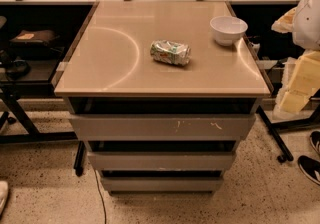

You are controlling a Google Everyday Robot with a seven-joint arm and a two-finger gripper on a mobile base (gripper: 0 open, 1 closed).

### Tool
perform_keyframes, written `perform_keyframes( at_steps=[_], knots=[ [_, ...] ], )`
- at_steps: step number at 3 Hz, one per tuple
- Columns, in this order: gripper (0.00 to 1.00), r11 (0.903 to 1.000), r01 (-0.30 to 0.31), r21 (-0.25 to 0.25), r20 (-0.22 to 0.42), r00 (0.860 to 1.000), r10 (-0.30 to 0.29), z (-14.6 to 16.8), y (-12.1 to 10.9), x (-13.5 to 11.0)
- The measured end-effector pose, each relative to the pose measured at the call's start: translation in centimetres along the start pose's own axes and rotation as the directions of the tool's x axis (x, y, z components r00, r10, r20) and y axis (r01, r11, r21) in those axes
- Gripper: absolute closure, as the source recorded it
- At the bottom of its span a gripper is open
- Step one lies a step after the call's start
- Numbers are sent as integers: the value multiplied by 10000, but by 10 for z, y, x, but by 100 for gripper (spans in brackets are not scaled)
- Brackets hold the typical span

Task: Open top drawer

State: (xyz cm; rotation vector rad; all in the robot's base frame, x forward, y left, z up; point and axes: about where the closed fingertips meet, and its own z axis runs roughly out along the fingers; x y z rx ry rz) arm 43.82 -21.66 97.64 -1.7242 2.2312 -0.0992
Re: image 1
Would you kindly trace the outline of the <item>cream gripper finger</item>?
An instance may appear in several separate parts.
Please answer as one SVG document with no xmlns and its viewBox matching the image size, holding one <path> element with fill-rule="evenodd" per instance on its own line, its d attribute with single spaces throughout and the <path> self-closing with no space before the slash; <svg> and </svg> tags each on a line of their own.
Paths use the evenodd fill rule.
<svg viewBox="0 0 320 224">
<path fill-rule="evenodd" d="M 290 33 L 293 31 L 293 18 L 296 12 L 296 7 L 287 11 L 278 20 L 276 20 L 271 29 L 278 33 Z"/>
<path fill-rule="evenodd" d="M 279 108 L 297 114 L 319 89 L 320 52 L 305 51 L 295 62 L 293 73 L 279 102 Z"/>
</svg>

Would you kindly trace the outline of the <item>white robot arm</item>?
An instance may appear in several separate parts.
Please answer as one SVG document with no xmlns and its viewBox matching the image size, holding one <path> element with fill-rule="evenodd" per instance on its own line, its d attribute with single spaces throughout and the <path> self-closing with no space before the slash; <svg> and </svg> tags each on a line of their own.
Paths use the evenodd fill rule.
<svg viewBox="0 0 320 224">
<path fill-rule="evenodd" d="M 271 29 L 278 33 L 291 32 L 293 43 L 304 49 L 278 100 L 281 111 L 296 114 L 320 89 L 320 0 L 300 0 Z"/>
</svg>

